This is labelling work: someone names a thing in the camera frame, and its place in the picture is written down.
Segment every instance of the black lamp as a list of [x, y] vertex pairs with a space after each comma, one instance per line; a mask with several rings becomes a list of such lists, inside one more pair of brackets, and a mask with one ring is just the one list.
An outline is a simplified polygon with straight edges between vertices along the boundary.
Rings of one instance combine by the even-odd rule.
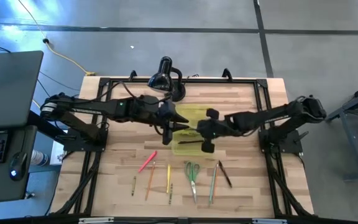
[[[178, 74], [178, 81], [174, 82], [171, 78], [171, 72]], [[157, 91], [162, 91], [172, 95], [172, 101], [178, 102], [186, 95], [186, 89], [181, 82], [182, 74], [177, 68], [172, 67], [172, 59], [170, 57], [161, 58], [158, 72], [154, 74], [147, 86]]]

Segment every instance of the concrete floor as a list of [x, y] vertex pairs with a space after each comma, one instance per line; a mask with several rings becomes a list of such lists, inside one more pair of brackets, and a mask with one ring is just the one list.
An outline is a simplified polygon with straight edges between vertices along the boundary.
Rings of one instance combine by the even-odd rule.
[[[159, 27], [257, 29], [252, 0], [28, 0], [23, 3], [43, 25], [73, 27]], [[358, 0], [260, 0], [266, 29], [358, 30]], [[80, 88], [84, 73], [53, 55], [28, 13], [16, 0], [0, 0], [0, 46], [11, 51], [43, 50], [41, 71]], [[235, 77], [267, 77], [259, 34], [197, 32], [46, 31], [55, 50], [99, 75], [151, 75], [168, 55], [184, 75], [217, 77], [229, 68]], [[267, 35], [274, 77], [284, 78], [289, 100], [313, 94], [327, 112], [358, 90], [358, 35]], [[50, 94], [76, 91], [40, 75]], [[34, 98], [46, 94], [38, 86]], [[352, 118], [358, 138], [358, 117]], [[321, 217], [358, 221], [358, 181], [344, 182], [356, 162], [339, 120], [305, 125], [306, 176], [315, 213]], [[44, 145], [48, 140], [39, 140]], [[0, 203], [2, 218], [43, 215], [53, 194], [53, 172], [33, 173], [29, 188], [42, 192], [20, 213]], [[45, 187], [44, 182], [52, 183]]]

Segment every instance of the yellow tray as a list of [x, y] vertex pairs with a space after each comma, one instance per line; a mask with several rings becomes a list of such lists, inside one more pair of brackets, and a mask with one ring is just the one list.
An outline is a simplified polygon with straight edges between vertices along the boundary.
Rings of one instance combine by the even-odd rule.
[[203, 140], [201, 135], [194, 129], [197, 128], [197, 123], [201, 119], [206, 119], [206, 110], [209, 107], [206, 105], [197, 104], [179, 104], [176, 105], [176, 111], [181, 116], [189, 120], [187, 123], [191, 129], [176, 131], [173, 133], [171, 149], [176, 156], [211, 156], [210, 153], [205, 153], [201, 150], [200, 143], [178, 144], [180, 141], [197, 141]]

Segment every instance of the wooden table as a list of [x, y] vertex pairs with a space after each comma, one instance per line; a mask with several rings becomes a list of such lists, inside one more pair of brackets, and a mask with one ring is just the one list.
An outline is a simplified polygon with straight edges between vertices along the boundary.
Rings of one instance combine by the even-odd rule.
[[[96, 96], [100, 77], [85, 77], [80, 98]], [[284, 81], [268, 78], [272, 107], [288, 103]], [[159, 95], [145, 83], [128, 83], [135, 95]], [[111, 98], [129, 95], [119, 85]], [[186, 97], [179, 103], [208, 105], [220, 111], [221, 116], [238, 111], [257, 111], [254, 89], [250, 84], [187, 83]], [[76, 114], [90, 123], [91, 116]], [[170, 146], [162, 144], [162, 138], [154, 128], [138, 123], [109, 121], [109, 137], [102, 154], [98, 181], [93, 201], [92, 216], [116, 217], [273, 217], [264, 156], [259, 149], [257, 134], [247, 138], [226, 137], [215, 139], [215, 153], [210, 158], [174, 156]], [[151, 163], [140, 174], [138, 168], [154, 150], [156, 168], [149, 198], [145, 193], [150, 176]], [[64, 160], [60, 172], [51, 211], [58, 210], [77, 187], [83, 165], [83, 152], [75, 152]], [[302, 163], [292, 154], [282, 155], [287, 185], [304, 208], [313, 213], [313, 207]], [[214, 204], [208, 206], [209, 186], [213, 167], [221, 160], [233, 184], [230, 189], [220, 172]], [[196, 180], [198, 203], [195, 205], [190, 184], [184, 174], [184, 161], [194, 161], [202, 166]], [[166, 191], [167, 164], [172, 165], [172, 204], [168, 204]], [[134, 176], [137, 176], [135, 195], [131, 196]], [[278, 189], [280, 208], [284, 211], [282, 194]]]

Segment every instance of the black desk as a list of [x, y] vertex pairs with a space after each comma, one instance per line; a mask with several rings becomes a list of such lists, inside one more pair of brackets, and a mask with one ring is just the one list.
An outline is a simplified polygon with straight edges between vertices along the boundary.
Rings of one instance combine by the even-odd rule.
[[[57, 135], [65, 134], [30, 110], [43, 55], [41, 51], [0, 54], [0, 130], [11, 131], [6, 160], [0, 164], [0, 202], [24, 198], [37, 130], [56, 141]], [[21, 150], [28, 155], [26, 174], [13, 181], [9, 165]]]

